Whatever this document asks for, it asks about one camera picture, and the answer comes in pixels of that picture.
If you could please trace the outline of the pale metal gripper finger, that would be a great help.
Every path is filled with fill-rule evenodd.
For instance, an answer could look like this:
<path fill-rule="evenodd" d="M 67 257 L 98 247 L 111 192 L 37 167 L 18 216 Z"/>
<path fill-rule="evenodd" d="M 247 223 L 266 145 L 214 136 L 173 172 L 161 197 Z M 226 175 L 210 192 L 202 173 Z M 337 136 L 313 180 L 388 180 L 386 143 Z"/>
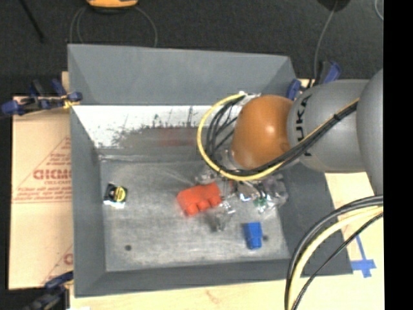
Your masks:
<path fill-rule="evenodd" d="M 206 219 L 212 232 L 222 232 L 227 226 L 227 215 L 222 211 L 210 211 Z"/>
<path fill-rule="evenodd" d="M 236 209 L 229 201 L 222 201 L 220 206 L 223 216 L 232 217 L 236 213 Z"/>

